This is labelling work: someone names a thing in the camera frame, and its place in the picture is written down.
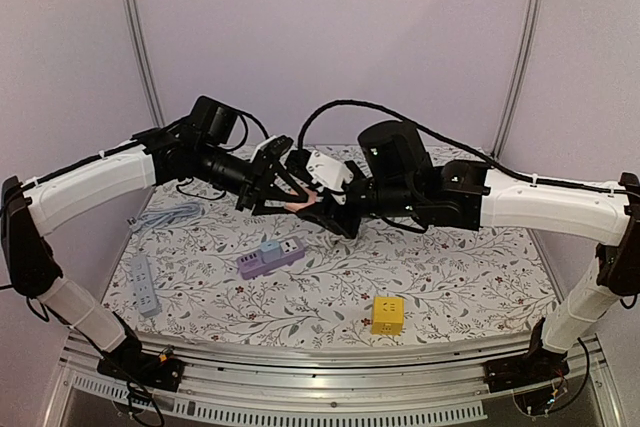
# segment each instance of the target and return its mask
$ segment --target electrical outlet socket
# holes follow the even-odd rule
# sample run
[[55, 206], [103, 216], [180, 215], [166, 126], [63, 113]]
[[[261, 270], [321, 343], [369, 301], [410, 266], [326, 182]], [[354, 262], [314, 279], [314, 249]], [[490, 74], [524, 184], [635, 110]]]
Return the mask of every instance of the electrical outlet socket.
[[280, 246], [282, 247], [282, 253], [283, 254], [290, 254], [292, 252], [295, 252], [296, 250], [298, 250], [300, 247], [298, 247], [298, 244], [296, 243], [295, 239], [287, 239], [285, 241], [283, 241]]
[[136, 294], [138, 311], [143, 317], [153, 317], [162, 310], [156, 291], [153, 288], [153, 277], [147, 256], [142, 254], [131, 259], [133, 290]]

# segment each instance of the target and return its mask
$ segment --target power strip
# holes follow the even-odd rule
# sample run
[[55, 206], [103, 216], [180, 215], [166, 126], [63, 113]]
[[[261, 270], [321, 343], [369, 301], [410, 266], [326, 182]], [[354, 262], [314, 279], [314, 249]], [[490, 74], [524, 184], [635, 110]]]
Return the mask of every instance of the power strip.
[[304, 257], [305, 247], [298, 237], [278, 242], [270, 240], [260, 248], [236, 260], [238, 272], [244, 280], [264, 275], [283, 265], [293, 265]]
[[153, 288], [153, 277], [151, 277], [149, 259], [146, 255], [140, 254], [131, 259], [131, 275], [140, 314], [143, 317], [158, 315], [162, 308]]

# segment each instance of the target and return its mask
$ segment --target yellow cube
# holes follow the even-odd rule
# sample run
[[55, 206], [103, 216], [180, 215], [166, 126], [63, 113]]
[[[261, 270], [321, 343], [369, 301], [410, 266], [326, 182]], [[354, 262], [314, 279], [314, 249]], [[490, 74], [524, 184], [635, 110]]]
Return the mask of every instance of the yellow cube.
[[371, 333], [400, 335], [404, 325], [404, 299], [400, 297], [376, 297], [373, 299]]

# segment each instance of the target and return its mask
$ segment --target floral tablecloth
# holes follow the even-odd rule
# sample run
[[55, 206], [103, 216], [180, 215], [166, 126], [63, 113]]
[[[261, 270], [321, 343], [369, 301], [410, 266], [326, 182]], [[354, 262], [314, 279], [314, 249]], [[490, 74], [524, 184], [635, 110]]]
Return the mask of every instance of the floral tablecloth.
[[[354, 146], [319, 150], [355, 159]], [[465, 157], [428, 149], [434, 163]], [[249, 149], [240, 155], [248, 156]], [[196, 181], [185, 191], [215, 197]], [[251, 217], [235, 198], [209, 202], [159, 187], [135, 224], [103, 303], [132, 327], [185, 340], [302, 348], [427, 344], [530, 329], [556, 303], [527, 232], [431, 228], [417, 235], [377, 220], [346, 240], [293, 215]], [[306, 256], [268, 276], [242, 280], [238, 257], [266, 239], [297, 235]], [[136, 309], [130, 260], [145, 254], [162, 312]], [[399, 336], [370, 333], [374, 296], [405, 299]]]

